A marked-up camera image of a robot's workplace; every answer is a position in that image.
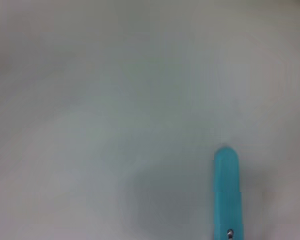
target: white surface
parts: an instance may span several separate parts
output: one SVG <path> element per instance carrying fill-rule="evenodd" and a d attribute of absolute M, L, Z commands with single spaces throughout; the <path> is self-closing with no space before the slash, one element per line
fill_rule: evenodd
<path fill-rule="evenodd" d="M 0 240 L 300 240 L 300 2 L 0 0 Z"/>

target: teal plastic object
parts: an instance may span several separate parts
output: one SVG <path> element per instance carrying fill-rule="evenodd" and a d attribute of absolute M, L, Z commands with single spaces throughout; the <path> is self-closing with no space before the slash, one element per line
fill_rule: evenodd
<path fill-rule="evenodd" d="M 244 240 L 239 159 L 223 147 L 214 155 L 214 240 L 228 240 L 228 230 L 233 240 Z"/>

